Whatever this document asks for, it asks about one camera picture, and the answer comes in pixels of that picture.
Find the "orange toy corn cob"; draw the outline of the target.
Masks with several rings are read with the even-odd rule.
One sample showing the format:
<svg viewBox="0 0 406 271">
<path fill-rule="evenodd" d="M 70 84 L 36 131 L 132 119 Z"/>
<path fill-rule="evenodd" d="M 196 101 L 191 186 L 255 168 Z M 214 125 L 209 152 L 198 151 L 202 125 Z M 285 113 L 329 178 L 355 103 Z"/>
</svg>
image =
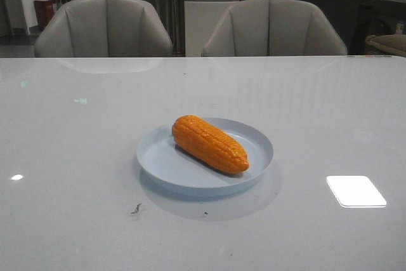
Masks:
<svg viewBox="0 0 406 271">
<path fill-rule="evenodd" d="M 184 151 L 221 172 L 238 174 L 249 168 L 244 147 L 201 117 L 177 118 L 172 126 L 172 136 Z"/>
</svg>

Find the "light blue round plate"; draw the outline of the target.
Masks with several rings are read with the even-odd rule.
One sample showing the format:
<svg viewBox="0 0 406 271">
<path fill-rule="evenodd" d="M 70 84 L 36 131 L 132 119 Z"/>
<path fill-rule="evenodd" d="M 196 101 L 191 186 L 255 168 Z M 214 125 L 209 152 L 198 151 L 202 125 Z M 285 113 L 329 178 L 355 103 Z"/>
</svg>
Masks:
<svg viewBox="0 0 406 271">
<path fill-rule="evenodd" d="M 205 120 L 245 148 L 250 164 L 248 170 L 231 175 L 210 168 L 175 144 L 171 127 L 162 125 L 145 135 L 136 150 L 137 160 L 147 175 L 172 192 L 205 198 L 236 194 L 258 183 L 273 160 L 270 139 L 242 122 L 218 117 Z"/>
</svg>

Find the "small debris scrap on table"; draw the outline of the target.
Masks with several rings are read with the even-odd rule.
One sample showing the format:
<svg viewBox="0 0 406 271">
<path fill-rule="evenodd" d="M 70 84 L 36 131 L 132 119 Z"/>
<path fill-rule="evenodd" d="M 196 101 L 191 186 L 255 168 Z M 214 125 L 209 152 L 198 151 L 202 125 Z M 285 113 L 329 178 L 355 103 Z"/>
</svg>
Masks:
<svg viewBox="0 0 406 271">
<path fill-rule="evenodd" d="M 141 205 L 142 205 L 142 203 L 137 204 L 136 207 L 135 207 L 135 209 L 134 209 L 132 212 L 130 212 L 130 214 L 131 214 L 131 215 L 136 215 L 136 214 L 138 214 L 138 213 L 140 212 Z"/>
</svg>

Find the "right beige upholstered chair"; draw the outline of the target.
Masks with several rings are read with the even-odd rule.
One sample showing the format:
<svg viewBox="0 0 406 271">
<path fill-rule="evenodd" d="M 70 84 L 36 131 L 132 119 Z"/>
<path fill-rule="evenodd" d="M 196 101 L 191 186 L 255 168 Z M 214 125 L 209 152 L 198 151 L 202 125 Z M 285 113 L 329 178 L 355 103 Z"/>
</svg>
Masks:
<svg viewBox="0 0 406 271">
<path fill-rule="evenodd" d="M 299 0 L 245 0 L 228 7 L 202 56 L 346 55 L 343 40 L 322 10 Z"/>
</svg>

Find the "beige upholstered chair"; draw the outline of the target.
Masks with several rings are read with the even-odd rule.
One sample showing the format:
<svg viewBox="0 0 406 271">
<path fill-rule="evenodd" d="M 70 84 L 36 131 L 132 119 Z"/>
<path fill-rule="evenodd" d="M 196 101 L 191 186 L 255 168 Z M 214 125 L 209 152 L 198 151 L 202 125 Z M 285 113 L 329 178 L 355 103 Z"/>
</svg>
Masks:
<svg viewBox="0 0 406 271">
<path fill-rule="evenodd" d="M 34 45 L 37 58 L 166 57 L 173 44 L 155 8 L 143 0 L 63 4 Z"/>
<path fill-rule="evenodd" d="M 202 56 L 346 55 L 343 40 L 322 10 L 299 0 L 245 0 L 228 7 Z"/>
</svg>

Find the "left beige upholstered chair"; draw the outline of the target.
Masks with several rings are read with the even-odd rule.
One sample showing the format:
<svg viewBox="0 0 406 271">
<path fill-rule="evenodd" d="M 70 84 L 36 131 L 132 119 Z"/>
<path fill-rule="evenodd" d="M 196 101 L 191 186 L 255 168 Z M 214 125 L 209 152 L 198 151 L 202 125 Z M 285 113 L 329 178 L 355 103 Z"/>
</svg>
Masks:
<svg viewBox="0 0 406 271">
<path fill-rule="evenodd" d="M 63 4 L 34 45 L 37 58 L 166 57 L 173 44 L 155 8 L 143 0 Z"/>
</svg>

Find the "red trash bin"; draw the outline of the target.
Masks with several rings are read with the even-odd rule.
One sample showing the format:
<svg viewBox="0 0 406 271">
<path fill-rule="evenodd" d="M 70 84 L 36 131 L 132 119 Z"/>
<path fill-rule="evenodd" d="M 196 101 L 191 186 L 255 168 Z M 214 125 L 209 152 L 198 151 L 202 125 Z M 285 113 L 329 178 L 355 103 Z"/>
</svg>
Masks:
<svg viewBox="0 0 406 271">
<path fill-rule="evenodd" d="M 37 26 L 43 30 L 54 15 L 54 2 L 52 0 L 35 0 L 34 8 L 37 17 Z"/>
</svg>

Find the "brown cushion at right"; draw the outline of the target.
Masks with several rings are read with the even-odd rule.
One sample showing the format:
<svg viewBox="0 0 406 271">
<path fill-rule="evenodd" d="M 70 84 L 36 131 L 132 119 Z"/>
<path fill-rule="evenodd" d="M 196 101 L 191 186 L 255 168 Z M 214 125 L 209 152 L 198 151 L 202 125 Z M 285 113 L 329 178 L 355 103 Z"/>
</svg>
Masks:
<svg viewBox="0 0 406 271">
<path fill-rule="evenodd" d="M 405 34 L 371 35 L 365 43 L 370 52 L 405 57 Z"/>
</svg>

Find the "dark side table at right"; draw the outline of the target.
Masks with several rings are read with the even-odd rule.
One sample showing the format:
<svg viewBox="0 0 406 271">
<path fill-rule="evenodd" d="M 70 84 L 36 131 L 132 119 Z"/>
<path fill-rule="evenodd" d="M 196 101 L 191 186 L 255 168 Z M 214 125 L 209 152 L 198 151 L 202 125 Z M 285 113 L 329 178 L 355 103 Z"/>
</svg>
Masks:
<svg viewBox="0 0 406 271">
<path fill-rule="evenodd" d="M 370 35 L 405 34 L 405 0 L 362 0 L 349 54 L 365 54 Z"/>
</svg>

